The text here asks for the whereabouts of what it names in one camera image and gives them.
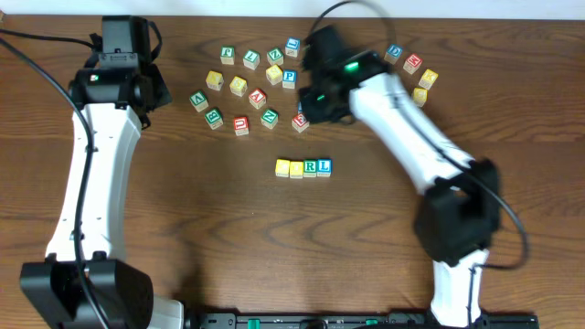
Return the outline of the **blue L block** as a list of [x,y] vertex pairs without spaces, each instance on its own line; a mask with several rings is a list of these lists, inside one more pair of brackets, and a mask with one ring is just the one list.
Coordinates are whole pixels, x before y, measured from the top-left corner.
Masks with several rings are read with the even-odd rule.
[[317,160],[317,175],[321,177],[329,177],[332,174],[332,160],[318,159]]

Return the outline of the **green R block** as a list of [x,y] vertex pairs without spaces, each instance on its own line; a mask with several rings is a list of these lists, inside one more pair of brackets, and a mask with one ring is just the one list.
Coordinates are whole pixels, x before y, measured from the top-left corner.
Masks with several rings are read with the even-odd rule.
[[303,176],[317,177],[317,161],[308,159],[303,161]]

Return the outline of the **yellow O block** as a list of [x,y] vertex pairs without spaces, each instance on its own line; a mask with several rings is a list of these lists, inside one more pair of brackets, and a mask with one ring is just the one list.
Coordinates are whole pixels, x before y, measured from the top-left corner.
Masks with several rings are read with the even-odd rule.
[[289,166],[289,177],[292,179],[302,179],[303,170],[304,170],[303,161],[291,161]]

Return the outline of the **yellow C block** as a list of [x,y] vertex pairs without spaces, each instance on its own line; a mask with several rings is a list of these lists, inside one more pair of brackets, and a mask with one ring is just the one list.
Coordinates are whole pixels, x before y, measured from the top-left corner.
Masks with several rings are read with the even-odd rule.
[[290,174],[290,165],[290,160],[278,159],[275,164],[275,175],[278,177],[288,177]]

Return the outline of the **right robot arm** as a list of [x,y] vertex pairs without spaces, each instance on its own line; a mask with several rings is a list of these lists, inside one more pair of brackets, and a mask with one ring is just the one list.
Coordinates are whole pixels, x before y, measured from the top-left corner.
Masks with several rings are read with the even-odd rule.
[[311,123],[351,115],[372,130],[396,157],[421,196],[417,238],[433,261],[431,313],[436,322],[467,327],[481,315],[482,265],[498,230],[490,197],[498,173],[453,144],[414,103],[400,76],[371,50],[350,48],[333,26],[304,41],[303,70],[311,84],[299,91]]

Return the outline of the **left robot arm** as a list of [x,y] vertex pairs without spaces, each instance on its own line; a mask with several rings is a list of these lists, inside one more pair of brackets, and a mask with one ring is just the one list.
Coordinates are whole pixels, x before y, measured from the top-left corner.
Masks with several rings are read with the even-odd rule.
[[155,65],[156,25],[106,16],[95,50],[65,89],[74,146],[64,204],[41,262],[20,287],[52,328],[180,328],[182,303],[154,294],[125,262],[123,216],[133,151],[148,113],[171,101]]

